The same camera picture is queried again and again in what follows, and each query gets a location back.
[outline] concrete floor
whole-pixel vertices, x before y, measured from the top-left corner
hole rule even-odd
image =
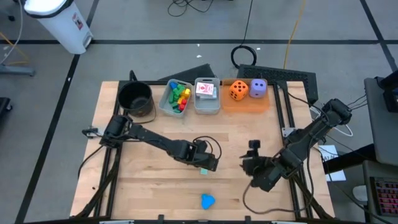
[[[87,19],[97,0],[75,2]],[[93,44],[87,53],[81,55],[74,71],[70,70],[73,55],[59,44],[46,42],[53,37],[35,19],[24,15],[22,40],[32,42],[21,42],[19,47],[30,56],[36,76],[0,76],[0,96],[10,97],[14,105],[0,129],[1,223],[14,223],[16,220],[64,84],[70,84],[70,88],[58,123],[53,122],[57,124],[56,129],[25,222],[69,216],[77,183],[76,173],[86,145],[81,130],[91,124],[102,81],[126,80],[131,69],[140,80],[157,80],[204,63],[209,63],[220,78],[236,76],[237,70],[229,59],[236,44],[228,44],[228,39],[243,38],[249,1],[215,0],[205,14],[188,9],[185,15],[177,18],[167,14],[170,2],[100,0],[91,23],[96,40],[179,39],[177,42],[182,44],[167,41],[157,41],[157,44],[134,41],[123,45]],[[366,2],[382,36],[386,40],[398,39],[395,10],[398,2]],[[208,2],[195,1],[194,4],[205,8]],[[289,39],[300,5],[301,1],[254,0],[247,39]],[[0,8],[12,11],[17,17],[17,21],[9,22],[0,14],[0,32],[15,39],[19,28],[19,8],[12,1],[0,2]],[[203,39],[219,41],[218,44],[200,44]],[[377,40],[377,37],[361,1],[308,0],[294,39]],[[328,42],[307,43],[291,46],[287,68],[317,74],[318,103],[330,98],[353,101],[364,94],[365,78],[386,76],[392,72],[381,44],[356,41],[333,45],[328,45]],[[260,48],[257,50],[257,65],[282,68],[285,44],[249,45],[254,49]],[[2,54],[6,52],[5,46],[0,46]],[[388,45],[387,50],[393,57],[398,57],[398,45]],[[21,56],[14,52],[9,62],[19,59]],[[251,63],[251,55],[238,51],[236,61]],[[353,138],[336,132],[331,135],[356,149],[369,144],[372,137],[366,107],[353,114],[349,124],[354,132]],[[348,152],[338,144],[336,147],[340,152]],[[338,184],[346,191],[363,184],[360,166],[345,172],[348,180]],[[330,190],[337,217],[364,221],[360,209],[333,186]]]

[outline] wooden tabletop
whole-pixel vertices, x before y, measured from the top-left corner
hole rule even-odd
[[[306,100],[302,82],[288,82],[288,87],[292,95]],[[165,86],[154,85],[151,88],[157,107]],[[118,82],[102,83],[93,126],[106,127],[113,114],[117,90]],[[243,220],[245,215],[250,215],[252,220],[294,220],[294,214],[286,212],[256,215],[242,203],[243,191],[251,179],[240,168],[239,156],[248,150],[248,141],[261,140],[259,153],[262,156],[273,156],[282,147],[271,86],[268,93],[270,109],[261,114],[227,113],[223,110],[217,115],[196,114],[193,100],[188,102],[182,119],[167,116],[157,108],[156,120],[144,124],[144,127],[170,139],[191,141],[198,136],[214,137],[223,148],[217,171],[203,175],[198,168],[177,162],[163,150],[146,143],[124,143],[112,218],[153,220],[163,214],[167,220]],[[287,123],[282,92],[280,98]],[[296,127],[306,127],[311,122],[308,106],[293,98],[290,102]],[[98,148],[99,141],[99,138],[88,140],[85,157]],[[71,215],[80,212],[98,188],[104,154],[105,150],[99,152],[81,170]],[[311,152],[310,169],[315,198],[326,212],[334,216],[322,161],[316,150]],[[216,199],[209,210],[201,208],[202,194],[212,194]],[[301,194],[299,196],[300,207],[303,207]],[[104,202],[107,199],[108,192],[104,195]],[[289,182],[285,179],[280,179],[269,193],[250,188],[246,202],[257,211],[277,207],[293,209]],[[104,214],[105,207],[106,203],[103,203],[101,214]]]

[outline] plastic container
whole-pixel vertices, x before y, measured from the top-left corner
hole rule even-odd
[[[268,90],[266,95],[262,98],[252,98],[249,95],[246,95],[243,100],[236,101],[232,99],[229,95],[229,88],[232,83],[236,80],[241,80],[244,82],[249,88],[250,83],[253,80],[252,78],[227,78],[223,79],[223,84],[221,86],[221,105],[223,110],[227,112],[248,112],[248,113],[262,113],[269,109],[269,96]]]
[[[124,111],[137,118],[148,115],[154,108],[152,90],[142,82],[129,82],[118,93],[118,103]]]
[[[217,114],[220,110],[220,80],[218,78],[197,78],[195,86],[198,82],[211,83],[217,89],[217,99],[201,100],[199,96],[193,98],[193,104],[198,114]]]
[[[181,113],[174,113],[172,105],[170,105],[170,103],[169,103],[169,95],[170,95],[170,92],[172,91],[172,89],[170,87],[170,82],[175,82],[175,83],[181,84],[185,88],[188,88],[191,90],[191,95],[187,99],[187,105]],[[167,115],[174,116],[176,118],[182,118],[182,117],[184,117],[184,114],[188,108],[189,99],[191,98],[192,94],[193,94],[193,86],[191,84],[172,78],[167,82],[167,86],[165,87],[163,96],[159,101],[159,109],[162,110]]]
[[[93,34],[73,0],[27,0],[24,9],[71,54],[86,52]]]

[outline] black cup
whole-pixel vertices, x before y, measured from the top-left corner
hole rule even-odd
[[[131,116],[143,117],[148,115],[154,107],[152,90],[145,83],[129,82],[120,90],[118,103]]]

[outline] orange die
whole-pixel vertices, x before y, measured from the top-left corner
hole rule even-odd
[[[242,100],[249,91],[249,87],[241,80],[236,80],[229,88],[229,95],[234,100]]]

